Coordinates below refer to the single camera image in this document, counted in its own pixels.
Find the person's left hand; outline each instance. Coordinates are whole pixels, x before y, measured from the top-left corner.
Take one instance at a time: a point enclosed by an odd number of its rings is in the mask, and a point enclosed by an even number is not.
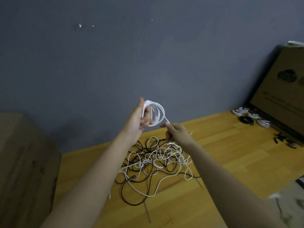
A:
[[[144,117],[141,117],[143,110],[144,100],[143,98],[139,99],[137,107],[128,117],[122,132],[130,139],[132,145],[137,142],[140,138],[143,130],[150,124],[153,123],[151,119],[151,107],[148,106],[145,110]]]

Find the blue-gray wall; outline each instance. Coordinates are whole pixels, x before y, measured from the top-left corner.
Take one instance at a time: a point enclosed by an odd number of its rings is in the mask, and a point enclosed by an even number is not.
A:
[[[237,107],[276,45],[304,41],[303,6],[0,0],[0,110],[24,112],[67,152],[113,139],[140,96],[173,122]]]

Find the black circular logo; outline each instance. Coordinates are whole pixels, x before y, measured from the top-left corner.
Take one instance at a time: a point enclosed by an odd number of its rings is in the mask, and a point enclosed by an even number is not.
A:
[[[295,80],[297,80],[297,76],[293,70],[285,70],[279,72],[278,78],[287,82],[295,82]]]
[[[300,86],[304,86],[304,77],[300,78],[299,83]]]

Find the brown cardboard box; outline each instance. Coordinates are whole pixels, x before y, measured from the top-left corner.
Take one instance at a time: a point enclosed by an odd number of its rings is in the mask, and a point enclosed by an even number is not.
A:
[[[304,48],[283,48],[249,107],[304,143]]]
[[[39,227],[61,155],[23,114],[0,113],[0,227]]]

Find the yellow wooden tabletop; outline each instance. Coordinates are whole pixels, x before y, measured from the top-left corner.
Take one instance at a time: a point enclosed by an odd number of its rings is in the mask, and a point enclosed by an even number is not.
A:
[[[193,131],[192,137],[217,162],[261,198],[280,191],[304,174],[304,148],[291,149],[282,142],[276,144],[273,138],[278,132],[273,128],[245,125],[230,111],[183,124]],[[140,141],[145,142],[152,136],[164,138],[165,129],[143,133]],[[53,207],[108,145],[104,143],[62,155]],[[194,165],[190,164],[190,167],[194,175],[198,175]],[[163,176],[162,173],[155,176],[152,189],[155,190]],[[95,227],[213,228],[224,224],[200,178],[186,181],[181,175],[164,179],[157,194],[139,206],[124,203],[120,198],[120,187],[113,184],[111,199],[105,204]],[[147,185],[143,183],[136,187],[145,192]],[[143,196],[126,184],[124,197],[138,203]]]

